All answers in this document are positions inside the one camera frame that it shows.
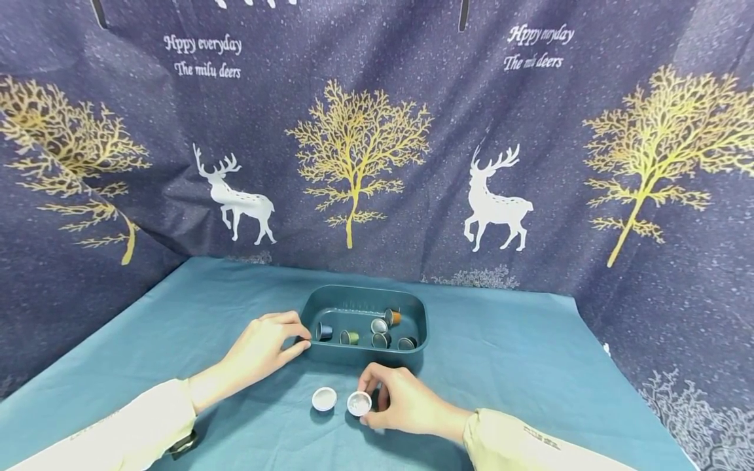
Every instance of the tray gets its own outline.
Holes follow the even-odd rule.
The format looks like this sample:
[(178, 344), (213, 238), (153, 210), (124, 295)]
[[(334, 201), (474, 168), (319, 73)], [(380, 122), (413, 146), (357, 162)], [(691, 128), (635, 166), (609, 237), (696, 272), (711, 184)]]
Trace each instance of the tray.
[[(372, 346), (372, 321), (385, 319), (385, 311), (400, 314), (400, 323), (388, 328), (389, 348)], [(421, 368), (424, 348), (429, 341), (427, 310), (419, 298), (407, 292), (358, 286), (327, 285), (315, 289), (301, 311), (301, 321), (312, 334), (308, 358), (328, 363), (366, 367), (370, 362), (416, 373)], [(319, 326), (329, 326), (332, 337), (317, 339)], [(341, 344), (343, 330), (359, 334), (356, 344)], [(415, 348), (398, 350), (401, 338), (416, 340)]]

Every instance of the sleeve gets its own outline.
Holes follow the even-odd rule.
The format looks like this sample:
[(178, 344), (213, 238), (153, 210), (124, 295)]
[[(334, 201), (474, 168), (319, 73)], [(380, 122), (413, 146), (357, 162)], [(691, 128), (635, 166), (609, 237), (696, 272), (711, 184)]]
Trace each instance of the sleeve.
[(173, 379), (8, 471), (143, 471), (188, 436), (195, 420), (188, 380)]
[(635, 471), (594, 451), (542, 433), (513, 416), (489, 409), (477, 409), (469, 417), (463, 440), (476, 471)]

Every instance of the navy blue backdrop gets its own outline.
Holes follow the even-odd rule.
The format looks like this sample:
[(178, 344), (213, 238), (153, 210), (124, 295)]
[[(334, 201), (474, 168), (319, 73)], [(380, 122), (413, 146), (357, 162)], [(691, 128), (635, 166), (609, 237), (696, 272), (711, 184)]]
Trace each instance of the navy blue backdrop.
[(463, 4), (7, 0), (0, 396), (211, 255), (572, 295), (754, 469), (754, 4)]

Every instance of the deer print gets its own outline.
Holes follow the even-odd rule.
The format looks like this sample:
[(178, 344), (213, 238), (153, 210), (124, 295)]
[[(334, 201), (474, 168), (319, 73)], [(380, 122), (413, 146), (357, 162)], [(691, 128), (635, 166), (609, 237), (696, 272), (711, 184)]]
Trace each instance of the deer print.
[(469, 204), (474, 214), (465, 221), (464, 235), (470, 242), (474, 242), (471, 225), (474, 222), (478, 223), (477, 244), (472, 249), (472, 252), (476, 252), (479, 250), (479, 242), (488, 224), (507, 224), (510, 228), (510, 236), (500, 246), (500, 249), (507, 248), (516, 235), (520, 235), (519, 246), (516, 250), (521, 252), (526, 248), (526, 229), (521, 225), (521, 220), (526, 216), (526, 213), (534, 210), (534, 206), (523, 198), (505, 197), (490, 193), (489, 189), (487, 189), (487, 179), (495, 175), (498, 169), (516, 165), (518, 162), (518, 158), (516, 157), (519, 153), (519, 146), (516, 146), (515, 152), (512, 152), (509, 147), (505, 160), (503, 160), (503, 153), (501, 152), (497, 162), (492, 163), (490, 161), (487, 167), (480, 169), (477, 155), (479, 155), (481, 145), (482, 143), (480, 142), (477, 150), (474, 151), (474, 156), (471, 158), (471, 168), (469, 169), (469, 174), (471, 174)]
[[(254, 0), (244, 0), (246, 5), (254, 6)], [(217, 3), (217, 6), (222, 8), (223, 10), (228, 8), (228, 4), (225, 3), (225, 0), (215, 0), (215, 3)], [(288, 0), (288, 3), (291, 5), (298, 4), (298, 0)], [(267, 5), (270, 6), (270, 8), (275, 8), (275, 0), (267, 0)]]
[[(277, 241), (272, 237), (272, 231), (268, 224), (270, 215), (275, 211), (272, 202), (264, 194), (249, 194), (236, 191), (223, 182), (225, 174), (228, 172), (237, 172), (241, 169), (241, 166), (236, 162), (235, 155), (231, 152), (231, 158), (225, 156), (225, 163), (220, 162), (219, 169), (213, 166), (213, 172), (204, 170), (204, 165), (199, 161), (201, 150), (196, 144), (194, 144), (194, 156), (196, 157), (196, 166), (199, 169), (199, 175), (207, 179), (210, 185), (212, 185), (210, 197), (220, 205), (222, 221), (228, 226), (228, 229), (233, 229), (233, 240), (238, 240), (238, 221), (241, 219), (241, 215), (245, 214), (259, 221), (259, 236), (256, 238), (254, 245), (258, 246), (265, 235), (269, 237), (272, 243), (276, 243)], [(228, 220), (229, 210), (233, 213), (232, 227), (231, 222)]]

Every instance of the white sleeve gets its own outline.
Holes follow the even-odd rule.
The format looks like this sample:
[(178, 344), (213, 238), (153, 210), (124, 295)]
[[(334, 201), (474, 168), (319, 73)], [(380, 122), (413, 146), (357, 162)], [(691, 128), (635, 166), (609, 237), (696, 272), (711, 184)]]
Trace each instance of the white sleeve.
[(188, 380), (173, 379), (8, 471), (144, 471), (189, 436), (195, 420)]

